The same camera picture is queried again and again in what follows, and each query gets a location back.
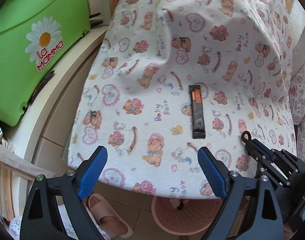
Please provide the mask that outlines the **black round hair tie ornament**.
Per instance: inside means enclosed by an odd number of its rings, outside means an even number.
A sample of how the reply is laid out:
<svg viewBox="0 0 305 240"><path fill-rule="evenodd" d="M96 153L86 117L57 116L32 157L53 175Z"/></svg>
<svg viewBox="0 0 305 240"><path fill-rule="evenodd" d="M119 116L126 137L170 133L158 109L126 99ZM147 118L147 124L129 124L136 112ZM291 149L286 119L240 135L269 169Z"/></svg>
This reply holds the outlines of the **black round hair tie ornament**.
<svg viewBox="0 0 305 240"><path fill-rule="evenodd" d="M241 140L244 143L247 143L252 140L251 133L249 131L243 131L241 134Z"/></svg>

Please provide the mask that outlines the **stack of old books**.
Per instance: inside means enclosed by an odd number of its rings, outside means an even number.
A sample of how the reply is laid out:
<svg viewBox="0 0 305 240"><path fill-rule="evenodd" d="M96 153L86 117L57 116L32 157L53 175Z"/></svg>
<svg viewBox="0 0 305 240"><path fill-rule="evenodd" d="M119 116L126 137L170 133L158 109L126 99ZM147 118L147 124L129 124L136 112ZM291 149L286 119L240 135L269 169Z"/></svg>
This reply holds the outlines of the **stack of old books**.
<svg viewBox="0 0 305 240"><path fill-rule="evenodd" d="M10 152L14 153L12 144L4 137L0 128L0 144ZM11 193L12 171L0 162L0 216L6 221L11 221L14 217L14 208Z"/></svg>

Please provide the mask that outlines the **black orange sachet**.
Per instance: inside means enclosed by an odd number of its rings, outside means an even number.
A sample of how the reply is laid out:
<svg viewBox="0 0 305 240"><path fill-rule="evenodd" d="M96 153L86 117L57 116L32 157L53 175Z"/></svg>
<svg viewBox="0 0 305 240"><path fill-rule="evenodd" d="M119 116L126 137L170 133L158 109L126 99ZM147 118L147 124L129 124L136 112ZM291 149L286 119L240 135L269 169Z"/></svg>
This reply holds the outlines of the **black orange sachet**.
<svg viewBox="0 0 305 240"><path fill-rule="evenodd" d="M191 111L193 118L193 122L192 122L193 139L205 139L206 130L204 124L201 86L190 85L189 93L191 98Z"/></svg>

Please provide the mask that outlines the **pink plastic waste basket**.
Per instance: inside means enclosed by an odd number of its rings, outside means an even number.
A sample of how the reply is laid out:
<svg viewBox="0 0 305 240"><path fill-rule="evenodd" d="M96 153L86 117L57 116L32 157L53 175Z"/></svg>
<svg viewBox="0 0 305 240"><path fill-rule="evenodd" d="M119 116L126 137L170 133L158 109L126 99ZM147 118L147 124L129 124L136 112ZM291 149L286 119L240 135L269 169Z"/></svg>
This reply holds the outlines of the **pink plastic waste basket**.
<svg viewBox="0 0 305 240"><path fill-rule="evenodd" d="M190 236L207 230L222 205L220 199L176 199L154 196L151 212L165 232Z"/></svg>

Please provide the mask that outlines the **patterned cushion right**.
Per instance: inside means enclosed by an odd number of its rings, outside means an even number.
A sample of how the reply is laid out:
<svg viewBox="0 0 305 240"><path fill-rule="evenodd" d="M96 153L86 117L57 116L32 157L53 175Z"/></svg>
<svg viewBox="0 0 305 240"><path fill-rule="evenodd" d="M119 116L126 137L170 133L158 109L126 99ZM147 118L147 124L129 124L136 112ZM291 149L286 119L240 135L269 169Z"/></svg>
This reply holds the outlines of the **patterned cushion right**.
<svg viewBox="0 0 305 240"><path fill-rule="evenodd" d="M305 64L291 80L289 97L296 133L297 157L305 162Z"/></svg>

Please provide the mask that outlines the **pink slipper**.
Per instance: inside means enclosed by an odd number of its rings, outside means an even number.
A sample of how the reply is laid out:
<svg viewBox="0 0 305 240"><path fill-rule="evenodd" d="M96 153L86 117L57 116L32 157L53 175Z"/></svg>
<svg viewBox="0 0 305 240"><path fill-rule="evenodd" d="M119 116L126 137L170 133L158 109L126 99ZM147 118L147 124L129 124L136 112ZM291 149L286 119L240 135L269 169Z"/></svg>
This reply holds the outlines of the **pink slipper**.
<svg viewBox="0 0 305 240"><path fill-rule="evenodd" d="M133 235L131 226L102 195L93 193L88 198L88 209L104 239L126 239Z"/></svg>

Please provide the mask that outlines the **white cabinet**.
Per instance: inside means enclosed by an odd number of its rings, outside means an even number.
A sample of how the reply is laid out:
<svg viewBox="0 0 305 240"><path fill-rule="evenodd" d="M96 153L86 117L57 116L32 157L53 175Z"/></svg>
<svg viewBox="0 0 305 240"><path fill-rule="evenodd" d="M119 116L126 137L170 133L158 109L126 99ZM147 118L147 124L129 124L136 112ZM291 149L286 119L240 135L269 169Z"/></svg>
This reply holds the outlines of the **white cabinet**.
<svg viewBox="0 0 305 240"><path fill-rule="evenodd" d="M14 146L16 155L57 176L69 169L62 153L85 80L106 31L106 26L91 29L71 46L54 64L54 76L18 124L3 125L2 131Z"/></svg>

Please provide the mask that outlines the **bear-print table cloth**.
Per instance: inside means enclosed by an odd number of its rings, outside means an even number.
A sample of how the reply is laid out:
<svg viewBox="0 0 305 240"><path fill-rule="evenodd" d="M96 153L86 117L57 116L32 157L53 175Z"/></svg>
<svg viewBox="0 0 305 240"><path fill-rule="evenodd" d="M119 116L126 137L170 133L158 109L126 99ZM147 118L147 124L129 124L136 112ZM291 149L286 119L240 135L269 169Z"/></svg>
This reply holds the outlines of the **bear-print table cloth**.
<svg viewBox="0 0 305 240"><path fill-rule="evenodd" d="M120 0L84 85L68 165L104 146L100 181L207 199L201 147L246 177L256 162L243 131L296 153L291 34L284 0ZM205 139L193 139L190 85L201 86Z"/></svg>

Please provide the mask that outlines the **black pen on cabinet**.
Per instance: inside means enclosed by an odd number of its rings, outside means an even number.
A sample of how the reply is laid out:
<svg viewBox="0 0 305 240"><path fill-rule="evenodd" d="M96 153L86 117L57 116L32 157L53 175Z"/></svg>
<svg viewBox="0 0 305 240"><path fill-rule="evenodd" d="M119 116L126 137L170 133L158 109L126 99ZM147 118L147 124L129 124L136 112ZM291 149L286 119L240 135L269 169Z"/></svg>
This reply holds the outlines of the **black pen on cabinet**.
<svg viewBox="0 0 305 240"><path fill-rule="evenodd" d="M55 70L52 70L50 72L48 72L44 78L40 81L40 83L37 85L37 87L35 88L34 92L32 93L30 99L29 99L29 103L32 104L36 97L38 96L38 94L40 93L40 91L45 87L45 85L53 78L53 76L55 75Z"/></svg>

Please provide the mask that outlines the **green plastic storage bin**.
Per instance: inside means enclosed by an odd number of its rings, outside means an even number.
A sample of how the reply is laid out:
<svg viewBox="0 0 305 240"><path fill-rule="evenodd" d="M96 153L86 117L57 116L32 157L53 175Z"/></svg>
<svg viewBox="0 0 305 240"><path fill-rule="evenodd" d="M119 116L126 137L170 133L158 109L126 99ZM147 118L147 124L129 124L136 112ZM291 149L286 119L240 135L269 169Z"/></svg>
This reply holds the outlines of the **green plastic storage bin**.
<svg viewBox="0 0 305 240"><path fill-rule="evenodd" d="M43 77L91 25L87 0L7 0L0 10L0 121L15 126Z"/></svg>

